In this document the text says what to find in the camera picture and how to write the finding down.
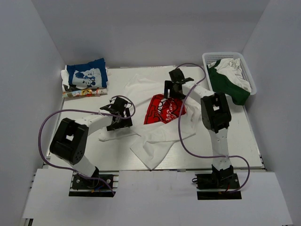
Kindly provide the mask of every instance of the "white enclosure wall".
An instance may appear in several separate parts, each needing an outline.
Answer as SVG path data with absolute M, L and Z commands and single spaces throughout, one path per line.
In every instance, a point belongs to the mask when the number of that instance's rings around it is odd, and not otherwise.
M 64 61 L 108 66 L 201 62 L 241 52 L 269 0 L 32 0 Z
M 60 108 L 64 62 L 30 0 L 0 1 L 0 31 L 0 225 L 18 226 L 32 176 L 42 166 L 40 124 Z
M 259 149 L 301 225 L 301 1 L 271 0 L 243 55 L 257 86 L 247 109 Z

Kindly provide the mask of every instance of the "plastic basket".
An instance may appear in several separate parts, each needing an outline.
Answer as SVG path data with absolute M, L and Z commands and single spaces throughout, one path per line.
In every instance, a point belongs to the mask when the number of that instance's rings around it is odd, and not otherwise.
M 246 61 L 243 57 L 243 55 L 241 55 L 240 53 L 235 53 L 235 52 L 216 52 L 216 53 L 204 53 L 203 54 L 203 63 L 204 63 L 204 68 L 205 68 L 205 72 L 206 72 L 206 76 L 207 76 L 207 80 L 208 80 L 208 84 L 209 84 L 209 88 L 210 90 L 212 90 L 212 86 L 211 86 L 211 82 L 209 79 L 209 74 L 208 74 L 208 70 L 207 70 L 207 65 L 215 62 L 217 60 L 221 60 L 224 58 L 233 58 L 233 59 L 238 59 L 240 58 L 240 67 L 242 69 L 242 76 L 244 78 L 244 80 L 248 81 L 250 86 L 251 86 L 251 94 L 250 95 L 254 95 L 257 92 L 254 80 L 252 78 L 252 75 L 250 73 L 250 70 L 246 64 Z

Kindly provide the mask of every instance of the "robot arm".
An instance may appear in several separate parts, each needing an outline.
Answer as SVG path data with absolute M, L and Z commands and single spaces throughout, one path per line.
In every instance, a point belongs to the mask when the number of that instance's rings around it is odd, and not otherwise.
M 120 119 L 102 115 L 102 113 L 110 113 L 128 117 L 130 111 L 127 104 L 126 100 L 117 97 L 114 102 L 101 107 L 97 115 L 92 114 L 76 120 L 64 118 L 50 144 L 50 152 L 63 159 L 81 174 L 87 177 L 97 177 L 98 168 L 85 156 L 87 138 L 103 127 L 107 127 L 107 130 L 110 131 L 132 126 L 131 118 Z
M 169 91 L 170 97 L 184 99 L 195 82 L 192 78 L 185 78 L 179 68 L 169 74 L 171 81 L 165 81 L 165 98 L 168 98 Z M 227 133 L 231 113 L 225 94 L 196 86 L 189 96 L 201 104 L 202 121 L 210 134 L 213 155 L 228 156 Z M 218 184 L 227 183 L 227 179 L 234 174 L 231 161 L 227 157 L 213 158 L 212 170 Z

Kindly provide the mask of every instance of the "red cloth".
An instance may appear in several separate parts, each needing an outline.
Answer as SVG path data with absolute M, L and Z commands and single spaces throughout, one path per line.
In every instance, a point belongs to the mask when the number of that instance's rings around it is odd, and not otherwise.
M 154 95 L 150 101 L 144 124 L 152 124 L 158 121 L 168 123 L 179 117 L 182 100 L 177 98 L 165 99 L 162 94 Z

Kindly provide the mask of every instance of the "black bracket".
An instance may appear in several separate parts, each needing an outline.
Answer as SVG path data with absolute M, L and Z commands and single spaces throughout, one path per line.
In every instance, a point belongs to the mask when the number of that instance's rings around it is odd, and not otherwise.
M 130 116 L 130 110 L 127 107 L 128 102 L 120 97 L 117 97 L 114 100 L 113 104 L 109 104 L 106 106 L 101 107 L 101 110 L 106 110 L 108 112 L 110 112 L 111 114 L 114 115 L 118 115 L 121 117 L 125 117 L 124 115 L 124 111 L 126 113 L 126 117 Z M 120 118 L 116 118 L 113 117 L 112 118 L 112 124 L 110 126 L 107 126 L 107 131 L 111 131 L 111 130 L 115 130 L 115 129 L 120 129 L 120 128 L 125 128 L 125 127 L 130 127 L 132 126 L 132 119 L 128 118 L 128 119 L 120 119 Z
M 215 172 L 211 174 L 197 174 L 197 180 L 194 181 L 198 185 L 198 189 L 237 189 L 239 188 L 238 176 L 236 173 L 232 173 L 230 177 L 220 180 Z
M 169 76 L 171 81 L 165 81 L 164 83 L 164 98 L 168 98 L 169 91 L 170 97 L 184 99 L 185 95 L 182 92 L 182 85 L 194 80 L 192 78 L 185 78 L 180 68 L 170 71 Z
M 206 129 L 218 133 L 220 129 L 228 128 L 231 113 L 224 93 L 215 93 L 201 99 L 202 121 Z
M 214 181 L 217 181 L 217 185 L 224 186 L 229 184 L 229 182 L 233 179 L 234 169 L 233 166 L 230 165 L 227 169 L 217 170 L 212 165 L 212 178 Z

